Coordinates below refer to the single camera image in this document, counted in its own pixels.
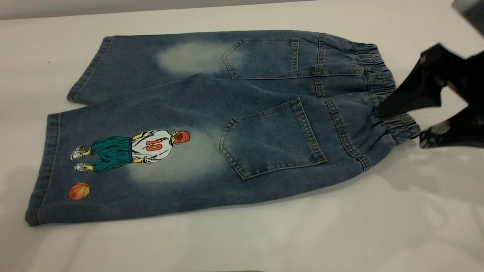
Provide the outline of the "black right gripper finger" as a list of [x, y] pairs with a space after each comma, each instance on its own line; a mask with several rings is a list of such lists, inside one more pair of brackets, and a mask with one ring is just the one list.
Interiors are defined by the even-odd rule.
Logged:
[[483, 148], [483, 112], [476, 113], [468, 106], [453, 117], [425, 129], [419, 135], [419, 147], [422, 149], [449, 146]]
[[390, 118], [413, 110], [441, 107], [441, 91], [450, 87], [483, 119], [483, 53], [466, 59], [441, 43], [428, 48], [393, 94], [380, 103], [377, 113]]

